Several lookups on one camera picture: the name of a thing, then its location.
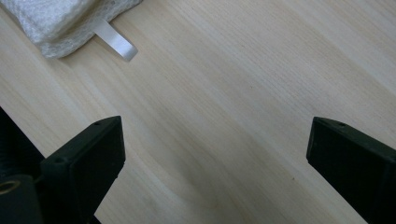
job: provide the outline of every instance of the wooden table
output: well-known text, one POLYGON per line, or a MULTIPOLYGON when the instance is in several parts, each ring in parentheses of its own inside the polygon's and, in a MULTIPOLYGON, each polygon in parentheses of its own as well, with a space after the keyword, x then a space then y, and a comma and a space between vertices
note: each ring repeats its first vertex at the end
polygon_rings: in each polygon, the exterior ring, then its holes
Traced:
POLYGON ((0 11, 0 106, 48 156, 121 115, 103 223, 364 223, 306 161, 314 116, 396 147, 393 0, 145 0, 46 60, 0 11))

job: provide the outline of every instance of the white fabric tag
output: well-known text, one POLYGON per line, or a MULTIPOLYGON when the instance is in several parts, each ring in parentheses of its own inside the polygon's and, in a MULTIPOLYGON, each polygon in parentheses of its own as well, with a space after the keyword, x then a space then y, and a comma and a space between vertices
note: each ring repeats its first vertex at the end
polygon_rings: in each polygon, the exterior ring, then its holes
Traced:
POLYGON ((101 20, 93 31, 113 48, 125 61, 129 62, 137 53, 137 48, 120 35, 107 21, 101 20))

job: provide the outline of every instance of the white cloth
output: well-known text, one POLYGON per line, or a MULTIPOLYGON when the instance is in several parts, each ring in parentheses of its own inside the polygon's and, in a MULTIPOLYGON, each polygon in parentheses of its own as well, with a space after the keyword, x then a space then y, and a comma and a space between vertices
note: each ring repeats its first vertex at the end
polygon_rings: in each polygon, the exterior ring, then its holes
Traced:
POLYGON ((66 56, 94 35, 100 21, 111 21, 142 0, 0 0, 46 58, 66 56))

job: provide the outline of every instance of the light wood surface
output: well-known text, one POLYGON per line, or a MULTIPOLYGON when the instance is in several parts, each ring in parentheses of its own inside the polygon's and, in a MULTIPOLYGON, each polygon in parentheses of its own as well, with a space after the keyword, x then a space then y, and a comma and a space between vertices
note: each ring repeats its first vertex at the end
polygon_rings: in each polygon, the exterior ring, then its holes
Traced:
POLYGON ((48 156, 121 115, 103 223, 365 223, 306 162, 314 116, 396 147, 393 0, 145 0, 46 60, 0 11, 0 106, 48 156))

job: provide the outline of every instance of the wood grain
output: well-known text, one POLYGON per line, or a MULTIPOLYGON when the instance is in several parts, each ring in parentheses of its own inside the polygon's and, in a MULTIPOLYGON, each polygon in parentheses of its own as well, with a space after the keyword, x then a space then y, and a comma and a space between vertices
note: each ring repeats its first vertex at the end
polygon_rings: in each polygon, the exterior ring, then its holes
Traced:
POLYGON ((40 56, 0 11, 0 106, 49 155, 121 115, 127 162, 103 223, 364 223, 312 168, 314 116, 396 147, 393 0, 145 0, 97 37, 40 56))

